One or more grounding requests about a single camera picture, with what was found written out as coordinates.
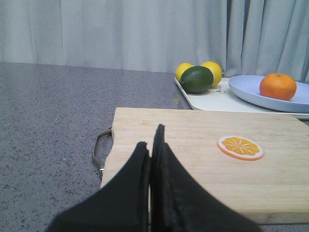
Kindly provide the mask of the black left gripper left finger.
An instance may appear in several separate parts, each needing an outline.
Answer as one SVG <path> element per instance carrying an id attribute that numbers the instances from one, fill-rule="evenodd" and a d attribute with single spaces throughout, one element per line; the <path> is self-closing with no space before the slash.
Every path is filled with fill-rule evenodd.
<path id="1" fill-rule="evenodd" d="M 60 213 L 48 232 L 146 232 L 150 156 L 137 143 L 121 170 L 97 193 Z"/>

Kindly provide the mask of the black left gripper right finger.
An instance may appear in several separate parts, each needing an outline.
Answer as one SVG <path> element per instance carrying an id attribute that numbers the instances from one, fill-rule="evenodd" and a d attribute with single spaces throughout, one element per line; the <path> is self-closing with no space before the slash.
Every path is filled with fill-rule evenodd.
<path id="1" fill-rule="evenodd" d="M 252 220 L 209 194 L 181 165 L 158 125 L 151 165 L 153 232 L 260 232 Z"/>

